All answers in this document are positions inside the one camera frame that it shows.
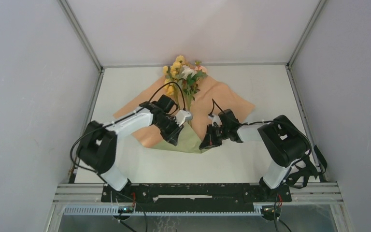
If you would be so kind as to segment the yellow fake flower bunch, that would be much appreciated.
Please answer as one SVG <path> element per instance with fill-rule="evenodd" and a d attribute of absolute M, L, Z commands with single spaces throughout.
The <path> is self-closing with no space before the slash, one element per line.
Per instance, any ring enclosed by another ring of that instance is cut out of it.
<path fill-rule="evenodd" d="M 171 66 L 165 65 L 163 66 L 163 75 L 165 77 L 164 89 L 166 91 L 166 95 L 172 97 L 174 101 L 180 105 L 182 103 L 181 108 L 186 109 L 186 100 L 185 97 L 182 96 L 182 76 L 181 73 L 184 70 L 183 65 L 185 65 L 186 59 L 184 56 L 179 55 L 176 57 L 175 61 Z"/>

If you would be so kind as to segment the orange wrapping paper sheet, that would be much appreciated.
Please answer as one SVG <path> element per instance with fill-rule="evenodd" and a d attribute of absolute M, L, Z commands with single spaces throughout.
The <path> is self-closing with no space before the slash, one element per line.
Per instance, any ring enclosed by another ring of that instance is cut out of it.
<path fill-rule="evenodd" d="M 208 113 L 212 109 L 212 101 L 216 101 L 222 109 L 231 109 L 240 121 L 248 119 L 255 105 L 248 91 L 251 85 L 254 67 L 251 66 L 210 66 L 208 76 L 199 82 L 201 89 L 191 104 L 193 114 L 192 125 L 185 126 L 181 131 L 181 140 L 177 146 L 165 142 L 156 126 L 142 128 L 133 134 L 132 140 L 145 148 L 173 149 L 187 153 L 198 152 L 197 141 L 203 139 L 206 125 L 209 123 Z M 154 100 L 166 93 L 160 87 L 165 83 L 163 69 L 157 67 L 144 68 L 109 68 L 103 77 L 103 86 L 110 87 L 111 107 L 113 116 L 118 118 L 129 113 L 148 100 L 157 91 Z"/>

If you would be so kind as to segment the peach white fake flower bunch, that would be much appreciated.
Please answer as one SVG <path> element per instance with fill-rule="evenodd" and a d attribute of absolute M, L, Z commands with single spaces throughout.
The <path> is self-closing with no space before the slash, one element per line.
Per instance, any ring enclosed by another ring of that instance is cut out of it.
<path fill-rule="evenodd" d="M 194 65 L 184 64 L 181 68 L 181 85 L 185 97 L 185 108 L 191 111 L 191 104 L 195 100 L 194 95 L 200 91 L 199 83 L 208 76 L 207 69 L 200 60 L 196 60 Z"/>

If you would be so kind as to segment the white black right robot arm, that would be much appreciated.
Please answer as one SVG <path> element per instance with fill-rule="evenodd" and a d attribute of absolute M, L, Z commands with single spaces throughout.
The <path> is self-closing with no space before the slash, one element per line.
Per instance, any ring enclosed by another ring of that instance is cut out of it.
<path fill-rule="evenodd" d="M 263 141 L 272 161 L 259 182 L 262 199 L 273 201 L 284 183 L 295 184 L 301 177 L 306 182 L 310 174 L 317 176 L 310 161 L 309 140 L 285 115 L 270 121 L 242 123 L 232 110 L 226 109 L 217 115 L 210 113 L 209 118 L 212 122 L 207 125 L 200 150 L 221 146 L 226 139 L 237 143 Z"/>

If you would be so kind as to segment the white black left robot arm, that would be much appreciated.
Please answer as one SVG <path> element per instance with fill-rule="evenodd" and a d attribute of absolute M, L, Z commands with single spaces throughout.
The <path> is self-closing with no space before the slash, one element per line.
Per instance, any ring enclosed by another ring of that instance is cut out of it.
<path fill-rule="evenodd" d="M 94 172 L 113 188 L 114 197 L 121 202 L 127 201 L 132 189 L 127 185 L 129 179 L 121 173 L 116 162 L 117 144 L 142 128 L 155 126 L 166 142 L 176 146 L 184 124 L 193 115 L 185 109 L 177 110 L 175 115 L 171 115 L 173 106 L 175 102 L 162 95 L 157 101 L 145 101 L 134 111 L 110 123 L 101 124 L 93 120 L 72 145 L 71 152 L 75 152 L 77 158 L 87 165 L 87 170 Z"/>

